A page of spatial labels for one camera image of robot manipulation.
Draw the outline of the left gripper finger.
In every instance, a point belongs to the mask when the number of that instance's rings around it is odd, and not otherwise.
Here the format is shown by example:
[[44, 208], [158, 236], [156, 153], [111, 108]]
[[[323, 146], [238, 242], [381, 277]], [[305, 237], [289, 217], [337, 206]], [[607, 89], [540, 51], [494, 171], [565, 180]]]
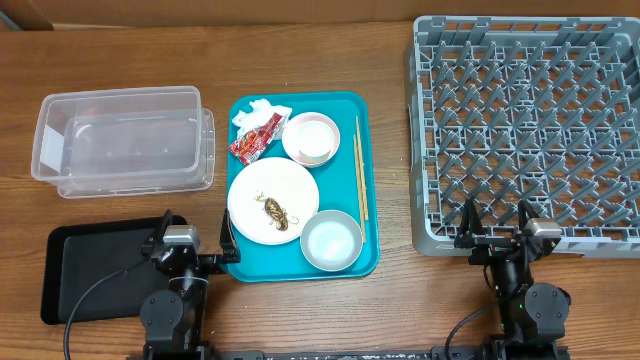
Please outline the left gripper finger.
[[224, 210], [219, 245], [222, 249], [221, 262], [223, 264], [233, 264], [241, 261], [241, 253], [234, 235], [228, 209]]
[[166, 229], [171, 225], [173, 214], [171, 210], [167, 210], [162, 216], [159, 224], [154, 228], [150, 237], [144, 242], [145, 246], [155, 246], [163, 241]]

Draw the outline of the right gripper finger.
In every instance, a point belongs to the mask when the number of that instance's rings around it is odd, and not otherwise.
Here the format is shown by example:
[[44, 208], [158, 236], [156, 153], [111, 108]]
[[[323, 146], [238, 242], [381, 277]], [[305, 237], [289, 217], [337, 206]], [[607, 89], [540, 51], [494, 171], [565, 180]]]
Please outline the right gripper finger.
[[462, 220], [458, 229], [457, 238], [469, 238], [473, 235], [484, 236], [486, 234], [481, 224], [474, 199], [470, 198], [464, 202], [462, 209]]
[[538, 218], [538, 213], [527, 200], [522, 199], [518, 202], [518, 225], [521, 233], [534, 235], [534, 226]]

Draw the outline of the large white napkin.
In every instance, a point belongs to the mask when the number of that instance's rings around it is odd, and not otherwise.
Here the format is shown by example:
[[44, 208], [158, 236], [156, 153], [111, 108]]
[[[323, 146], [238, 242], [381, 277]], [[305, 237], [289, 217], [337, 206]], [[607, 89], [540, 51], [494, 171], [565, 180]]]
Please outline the large white napkin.
[[287, 124], [293, 112], [292, 108], [283, 105], [272, 105], [265, 98], [251, 101], [249, 105], [252, 108], [250, 112], [240, 110], [232, 118], [232, 124], [238, 128], [237, 138], [241, 138], [249, 130], [264, 126], [273, 114], [281, 115], [284, 118], [284, 124]]

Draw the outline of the white cup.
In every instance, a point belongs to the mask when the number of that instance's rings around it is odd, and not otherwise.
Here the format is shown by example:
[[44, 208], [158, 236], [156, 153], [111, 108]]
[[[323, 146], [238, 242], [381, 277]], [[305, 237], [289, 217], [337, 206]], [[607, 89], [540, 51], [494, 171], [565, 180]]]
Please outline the white cup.
[[307, 121], [297, 130], [296, 144], [305, 162], [322, 162], [332, 151], [334, 134], [332, 129], [321, 121]]

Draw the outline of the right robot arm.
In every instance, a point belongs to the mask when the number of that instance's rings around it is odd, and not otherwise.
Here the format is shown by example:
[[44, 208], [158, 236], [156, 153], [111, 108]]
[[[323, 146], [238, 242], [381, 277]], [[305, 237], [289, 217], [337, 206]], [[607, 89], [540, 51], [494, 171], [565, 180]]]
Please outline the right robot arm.
[[561, 227], [541, 217], [532, 205], [518, 203], [518, 228], [510, 237], [490, 236], [481, 224], [473, 199], [463, 205], [462, 220], [454, 246], [469, 249], [468, 263], [481, 266], [485, 282], [496, 300], [461, 320], [449, 333], [444, 355], [456, 350], [451, 341], [459, 329], [474, 318], [497, 309], [502, 332], [464, 355], [472, 359], [568, 359], [568, 350], [556, 341], [565, 336], [571, 296], [549, 283], [537, 283], [530, 264], [550, 255], [558, 245]]

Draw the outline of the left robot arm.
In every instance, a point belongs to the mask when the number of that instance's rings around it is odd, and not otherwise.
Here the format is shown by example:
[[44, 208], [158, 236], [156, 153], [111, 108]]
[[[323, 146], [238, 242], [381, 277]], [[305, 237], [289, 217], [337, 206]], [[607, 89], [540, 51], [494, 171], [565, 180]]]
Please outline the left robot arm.
[[142, 255], [161, 274], [169, 277], [168, 288], [149, 295], [139, 318], [145, 328], [145, 359], [217, 359], [212, 345], [202, 338], [209, 278], [238, 263], [241, 253], [225, 211], [219, 245], [220, 254], [201, 254], [200, 237], [193, 225], [174, 225], [167, 211]]

